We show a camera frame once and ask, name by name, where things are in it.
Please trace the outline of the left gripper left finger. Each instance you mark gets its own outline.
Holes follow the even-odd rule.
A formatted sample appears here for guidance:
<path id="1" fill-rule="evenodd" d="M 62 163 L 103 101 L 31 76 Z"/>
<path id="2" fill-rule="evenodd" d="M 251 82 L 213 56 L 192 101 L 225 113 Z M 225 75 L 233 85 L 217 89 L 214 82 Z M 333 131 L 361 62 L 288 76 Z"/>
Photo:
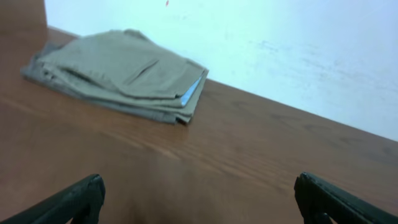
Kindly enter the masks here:
<path id="1" fill-rule="evenodd" d="M 97 224 L 104 200 L 103 179 L 91 174 L 2 223 Z"/>

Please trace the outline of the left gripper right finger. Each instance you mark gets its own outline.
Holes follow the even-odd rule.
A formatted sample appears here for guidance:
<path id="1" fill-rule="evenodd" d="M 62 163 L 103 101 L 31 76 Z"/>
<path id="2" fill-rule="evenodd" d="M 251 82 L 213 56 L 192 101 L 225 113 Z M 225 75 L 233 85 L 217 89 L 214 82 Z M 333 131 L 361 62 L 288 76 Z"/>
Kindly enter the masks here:
<path id="1" fill-rule="evenodd" d="M 296 178 L 294 190 L 305 224 L 397 223 L 396 216 L 308 172 Z"/>

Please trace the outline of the beige khaki shorts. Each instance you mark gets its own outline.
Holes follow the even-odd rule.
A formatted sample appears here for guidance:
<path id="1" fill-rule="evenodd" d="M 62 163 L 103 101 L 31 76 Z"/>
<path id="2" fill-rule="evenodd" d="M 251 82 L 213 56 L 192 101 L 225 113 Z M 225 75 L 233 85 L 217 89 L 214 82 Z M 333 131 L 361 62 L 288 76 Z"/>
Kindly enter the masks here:
<path id="1" fill-rule="evenodd" d="M 46 75 L 97 100 L 193 117 L 208 69 L 138 30 L 111 30 L 72 40 L 38 59 Z"/>

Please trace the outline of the folded grey shorts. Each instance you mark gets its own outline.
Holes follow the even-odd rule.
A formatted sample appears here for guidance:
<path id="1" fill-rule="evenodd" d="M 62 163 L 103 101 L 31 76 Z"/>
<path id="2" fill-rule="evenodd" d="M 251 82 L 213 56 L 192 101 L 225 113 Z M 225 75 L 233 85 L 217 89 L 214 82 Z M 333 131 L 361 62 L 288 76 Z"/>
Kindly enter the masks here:
<path id="1" fill-rule="evenodd" d="M 125 105 L 122 103 L 115 103 L 111 101 L 106 101 L 106 100 L 97 100 L 94 98 L 90 98 L 88 96 L 83 96 L 82 93 L 78 93 L 75 90 L 72 90 L 71 88 L 67 87 L 66 84 L 64 84 L 61 80 L 55 78 L 53 75 L 46 75 L 45 71 L 43 68 L 38 63 L 38 59 L 40 57 L 43 57 L 53 51 L 59 50 L 62 48 L 62 45 L 56 45 L 51 42 L 47 42 L 44 47 L 35 53 L 29 64 L 22 67 L 20 69 L 21 76 L 27 79 L 30 82 L 36 83 L 38 85 L 42 85 L 44 87 L 47 87 L 53 91 L 62 93 L 64 95 L 70 96 L 72 98 L 76 98 L 79 100 L 83 100 L 85 102 L 98 105 L 103 108 L 115 110 L 118 112 L 134 115 L 134 116 L 140 116 L 146 119 L 150 119 L 153 121 L 158 121 L 161 123 L 170 123 L 170 124 L 176 124 L 176 123 L 182 123 L 186 124 L 187 122 L 177 118 L 176 114 L 172 114 L 171 112 L 165 112 L 165 111 L 157 111 L 153 109 L 146 109 L 146 108 L 139 108 L 137 106 L 129 106 Z"/>

